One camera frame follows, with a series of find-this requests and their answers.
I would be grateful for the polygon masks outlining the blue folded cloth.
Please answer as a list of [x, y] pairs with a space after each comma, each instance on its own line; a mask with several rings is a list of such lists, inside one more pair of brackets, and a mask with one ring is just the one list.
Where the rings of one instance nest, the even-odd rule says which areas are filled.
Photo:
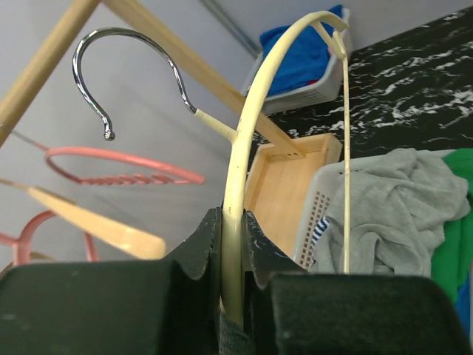
[[[343, 5], [328, 11], [342, 18]], [[289, 25], [275, 27], [259, 36], [263, 60]], [[268, 96], [274, 96], [316, 83], [325, 73], [331, 54], [322, 37], [312, 27], [306, 27], [292, 43], [270, 86]]]

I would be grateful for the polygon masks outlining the pink hanger with striped top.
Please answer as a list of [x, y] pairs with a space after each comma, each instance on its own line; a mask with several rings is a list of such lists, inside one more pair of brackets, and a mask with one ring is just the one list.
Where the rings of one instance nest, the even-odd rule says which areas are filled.
[[99, 261], [93, 237], [50, 211], [34, 216], [18, 233], [1, 233], [1, 263], [7, 266], [13, 261], [19, 266], [40, 261], [30, 260], [31, 251], [51, 256], [55, 262]]

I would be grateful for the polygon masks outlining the grey side basket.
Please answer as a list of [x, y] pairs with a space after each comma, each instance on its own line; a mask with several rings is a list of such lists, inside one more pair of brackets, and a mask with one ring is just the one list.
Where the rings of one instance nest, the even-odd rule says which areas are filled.
[[[344, 7], [342, 14], [343, 21], [348, 24], [350, 22], [351, 15], [350, 9]], [[325, 73], [316, 83], [292, 90], [290, 92], [274, 95], [271, 97], [268, 96], [265, 99], [263, 105], [263, 112], [266, 115], [270, 115], [276, 112], [334, 101], [338, 97], [338, 93], [342, 84], [343, 64], [342, 60], [340, 60], [335, 53], [332, 53], [330, 49], [329, 53], [331, 56]], [[253, 67], [248, 74], [248, 77], [245, 79], [245, 83], [243, 84], [242, 88], [243, 96], [248, 94], [254, 76], [263, 62], [262, 54], [262, 51], [258, 54], [256, 61], [254, 62]]]

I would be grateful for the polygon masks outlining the wooden hanger with blue top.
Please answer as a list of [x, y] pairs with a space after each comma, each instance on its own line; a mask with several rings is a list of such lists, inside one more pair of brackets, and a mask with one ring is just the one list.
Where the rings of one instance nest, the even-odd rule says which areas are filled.
[[41, 187], [28, 186], [4, 178], [1, 179], [1, 184], [26, 192], [62, 219], [133, 257], [159, 260], [166, 253], [166, 242], [161, 237], [77, 206]]

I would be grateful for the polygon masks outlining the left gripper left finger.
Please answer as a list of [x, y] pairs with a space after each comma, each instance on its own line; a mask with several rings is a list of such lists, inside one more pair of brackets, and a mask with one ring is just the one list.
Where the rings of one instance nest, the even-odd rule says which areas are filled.
[[216, 354], [222, 212], [162, 260], [19, 266], [1, 279], [3, 354]]

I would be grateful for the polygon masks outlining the green tank top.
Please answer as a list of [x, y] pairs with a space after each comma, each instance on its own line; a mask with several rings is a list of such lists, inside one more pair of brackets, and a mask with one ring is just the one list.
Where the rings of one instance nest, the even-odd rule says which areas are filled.
[[472, 261], [472, 149], [458, 149], [443, 158], [452, 172], [468, 183], [467, 213], [444, 224], [445, 240], [432, 257], [431, 278], [455, 303]]

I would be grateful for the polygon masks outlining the white perforated plastic basket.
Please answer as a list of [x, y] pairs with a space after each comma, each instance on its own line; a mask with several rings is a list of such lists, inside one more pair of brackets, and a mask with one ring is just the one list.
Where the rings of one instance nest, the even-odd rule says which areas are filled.
[[[447, 151], [432, 152], [444, 158]], [[366, 169], [383, 155], [356, 158], [351, 172]], [[310, 242], [315, 224], [325, 216], [329, 221], [325, 233], [312, 249]], [[303, 214], [296, 234], [293, 259], [303, 268], [322, 274], [340, 274], [344, 270], [344, 165], [333, 163], [320, 168], [310, 182]]]

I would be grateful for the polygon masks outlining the pink hanger with green top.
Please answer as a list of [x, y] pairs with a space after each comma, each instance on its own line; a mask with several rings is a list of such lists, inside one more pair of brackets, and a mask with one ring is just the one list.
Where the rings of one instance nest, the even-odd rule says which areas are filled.
[[[78, 185], [202, 185], [205, 183], [203, 175], [159, 160], [88, 146], [49, 148], [15, 130], [12, 131], [12, 135], [43, 151], [44, 161], [49, 168]], [[76, 174], [59, 164], [59, 158], [81, 158], [101, 169], [94, 175], [86, 173], [85, 169], [81, 168]]]

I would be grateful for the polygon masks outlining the light wooden hanger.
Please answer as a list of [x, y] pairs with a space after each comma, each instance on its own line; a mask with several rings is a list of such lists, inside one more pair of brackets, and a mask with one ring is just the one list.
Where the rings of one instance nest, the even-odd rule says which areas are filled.
[[[31, 251], [30, 252], [30, 260], [40, 260], [40, 261], [47, 261], [47, 262], [55, 262], [55, 259], [51, 256], [43, 254], [41, 252]], [[16, 264], [12, 261], [10, 262], [2, 271], [0, 278], [3, 278], [10, 269], [12, 269]]]

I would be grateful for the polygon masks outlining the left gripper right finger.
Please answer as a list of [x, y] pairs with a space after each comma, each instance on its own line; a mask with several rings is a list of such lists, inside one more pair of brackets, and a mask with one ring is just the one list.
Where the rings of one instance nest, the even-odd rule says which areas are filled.
[[462, 327], [424, 277], [310, 274], [242, 218], [244, 329], [258, 354], [460, 354]]

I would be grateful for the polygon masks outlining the blue white striped tank top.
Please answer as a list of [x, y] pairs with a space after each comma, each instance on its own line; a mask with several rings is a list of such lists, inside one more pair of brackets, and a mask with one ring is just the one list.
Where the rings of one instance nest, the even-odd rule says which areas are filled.
[[330, 221], [325, 216], [322, 216], [321, 219], [315, 224], [310, 242], [312, 249], [315, 248], [315, 245], [325, 233], [329, 225]]

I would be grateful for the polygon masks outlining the grey tank top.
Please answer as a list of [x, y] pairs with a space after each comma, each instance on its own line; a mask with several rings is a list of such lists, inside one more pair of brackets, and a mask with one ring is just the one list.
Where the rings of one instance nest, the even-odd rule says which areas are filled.
[[467, 180], [432, 152], [395, 149], [350, 181], [350, 272], [430, 277], [444, 223], [470, 211]]

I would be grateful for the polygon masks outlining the wooden clothes rack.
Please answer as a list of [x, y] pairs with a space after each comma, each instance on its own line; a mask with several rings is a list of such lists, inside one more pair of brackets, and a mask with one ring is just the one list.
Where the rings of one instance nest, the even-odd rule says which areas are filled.
[[[231, 142], [188, 111], [171, 67], [158, 52], [122, 35], [100, 38], [87, 47], [83, 78], [112, 120], [112, 141], [105, 140], [103, 121], [73, 77], [72, 57], [84, 36], [106, 27], [135, 30], [171, 56], [196, 108], [236, 129], [245, 98], [208, 60], [221, 59], [242, 81], [248, 57], [212, 38], [192, 13], [178, 21], [190, 32], [187, 39], [143, 1], [70, 2], [42, 45], [30, 52], [16, 82], [1, 86], [1, 179], [41, 187], [161, 237], [166, 254], [196, 230], [209, 209], [222, 209]], [[14, 130], [49, 148], [88, 146], [170, 163], [203, 175], [205, 183], [78, 185], [49, 168], [43, 151], [12, 135]], [[255, 131], [267, 141], [256, 154], [250, 150], [244, 211], [253, 213], [264, 235], [291, 257], [310, 181], [317, 169], [338, 160], [341, 143], [331, 134], [292, 139], [266, 115], [258, 117]], [[58, 163], [76, 174], [81, 168], [94, 175], [101, 169], [81, 158], [59, 158]], [[1, 233], [20, 232], [44, 211], [49, 210], [26, 192], [1, 184]], [[137, 259], [91, 236], [99, 260]]]

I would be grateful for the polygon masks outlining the cream hanger with grey top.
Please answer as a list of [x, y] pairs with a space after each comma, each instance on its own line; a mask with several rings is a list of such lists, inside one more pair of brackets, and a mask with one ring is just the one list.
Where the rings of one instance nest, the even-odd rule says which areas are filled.
[[227, 318], [237, 325], [243, 324], [244, 290], [242, 286], [241, 219], [244, 210], [245, 182], [252, 137], [263, 102], [283, 58], [296, 38], [308, 26], [314, 27], [338, 58], [344, 60], [347, 57], [347, 51], [340, 33], [349, 26], [337, 15], [330, 11], [318, 11], [309, 13], [294, 22], [274, 44], [256, 73], [236, 129], [230, 128], [192, 104], [177, 65], [171, 56], [147, 35], [119, 27], [94, 30], [79, 41], [72, 57], [72, 72], [75, 83], [88, 105], [103, 121], [105, 140], [112, 141], [115, 139], [112, 120], [86, 87], [81, 68], [82, 57], [87, 47], [100, 38], [127, 36], [147, 44], [168, 62], [188, 111], [231, 142], [231, 156], [222, 205], [221, 298]]

